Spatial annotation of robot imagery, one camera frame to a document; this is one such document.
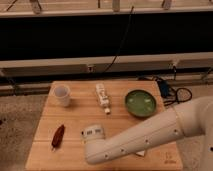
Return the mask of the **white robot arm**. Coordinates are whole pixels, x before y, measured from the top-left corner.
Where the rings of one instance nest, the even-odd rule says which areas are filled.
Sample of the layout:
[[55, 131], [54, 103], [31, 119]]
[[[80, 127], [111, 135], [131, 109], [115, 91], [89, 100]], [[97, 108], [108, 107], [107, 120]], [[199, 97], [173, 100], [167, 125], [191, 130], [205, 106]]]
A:
[[213, 96], [173, 106], [108, 139], [101, 125], [82, 131], [88, 164], [107, 162], [199, 135], [205, 136], [199, 171], [213, 171]]

